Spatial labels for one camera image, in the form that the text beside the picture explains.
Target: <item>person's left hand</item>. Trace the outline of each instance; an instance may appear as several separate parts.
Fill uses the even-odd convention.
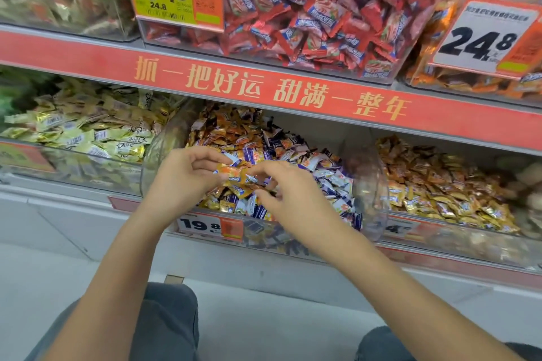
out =
[[[211,147],[173,149],[162,161],[138,211],[164,230],[194,207],[207,191],[228,179],[225,174],[213,174],[219,163],[230,165],[231,160]]]

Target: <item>forearm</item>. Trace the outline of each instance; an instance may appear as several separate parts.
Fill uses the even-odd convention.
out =
[[[362,234],[343,227],[325,239],[334,247],[322,244],[322,257],[362,292],[416,360],[521,360],[391,262]]]
[[[147,221],[138,211],[120,229],[45,361],[128,359],[160,238]]]

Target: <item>store shelf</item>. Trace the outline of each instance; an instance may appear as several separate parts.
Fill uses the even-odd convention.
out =
[[[542,155],[542,110],[0,25],[0,63]]]

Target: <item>floor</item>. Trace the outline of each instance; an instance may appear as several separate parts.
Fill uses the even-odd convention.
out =
[[[0,245],[0,359],[21,361],[83,294],[98,263]],[[164,281],[166,274],[151,274]],[[184,279],[200,304],[203,361],[353,360],[375,314]]]

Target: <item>blue pants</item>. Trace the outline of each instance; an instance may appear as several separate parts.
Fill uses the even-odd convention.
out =
[[[58,316],[25,361],[39,361],[43,357],[77,303]],[[185,285],[148,283],[135,329],[130,361],[196,361],[200,340],[196,295]],[[542,350],[536,347],[507,345],[528,361],[542,361]],[[529,351],[538,357],[528,356]],[[386,326],[375,328],[363,337],[355,360],[415,361]]]

